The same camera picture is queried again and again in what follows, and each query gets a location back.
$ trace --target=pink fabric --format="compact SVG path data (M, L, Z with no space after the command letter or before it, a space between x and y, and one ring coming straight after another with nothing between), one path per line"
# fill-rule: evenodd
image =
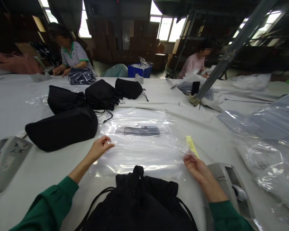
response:
M0 53L0 69L16 74L42 73L42 67L28 54L20 56Z
M201 68L205 66L205 58L198 59L197 53L191 55L187 58L181 72L179 73L179 78L183 79L183 77L191 72L194 69L198 69L200 71Z

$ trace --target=striped shirt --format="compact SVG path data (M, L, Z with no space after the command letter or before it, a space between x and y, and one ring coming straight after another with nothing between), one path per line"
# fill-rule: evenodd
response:
M61 56L62 56L62 64L66 67L74 67L78 65L81 61L87 62L87 67L91 70L93 70L93 73L95 73L89 58L82 48L82 46L78 42L72 42L72 50L71 53L69 53L65 48L61 47Z

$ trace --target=yellow sticky note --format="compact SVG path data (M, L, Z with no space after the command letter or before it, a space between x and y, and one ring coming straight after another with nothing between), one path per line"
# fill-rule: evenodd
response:
M187 141L190 149L192 150L192 152L195 153L195 155L199 158L199 155L198 155L197 150L195 148L194 141L193 141L192 137L191 136L186 136L186 141Z

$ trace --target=dark curtain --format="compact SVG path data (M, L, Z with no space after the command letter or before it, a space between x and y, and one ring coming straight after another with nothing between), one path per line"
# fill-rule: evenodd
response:
M87 44L78 36L83 11L82 0L48 0L49 8L58 23L75 34L76 41L84 48Z
M154 1L154 3L163 15L177 18L176 23L178 23L182 18L185 18L192 7L192 5L186 3L185 0L181 0L179 3L159 1Z

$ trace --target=woman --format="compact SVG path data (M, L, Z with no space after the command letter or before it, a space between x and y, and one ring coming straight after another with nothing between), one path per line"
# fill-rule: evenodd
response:
M62 220L70 211L79 182L89 167L115 145L108 136L96 140L87 156L58 185L39 194L24 219L12 228L16 230L59 231ZM214 179L209 168L194 155L186 155L184 164L204 191L215 222L215 230L248 230L253 228L237 213L226 194Z
M52 22L48 26L50 37L61 47L62 64L53 69L54 75L70 73L71 67L89 68L96 75L89 58L82 46L73 41L71 33L64 26Z
M198 52L191 55L187 58L181 72L179 73L179 78L183 79L186 74L191 72L194 69L198 69L199 72L203 72L205 70L205 59L213 50L213 41L206 39L204 40L198 47Z

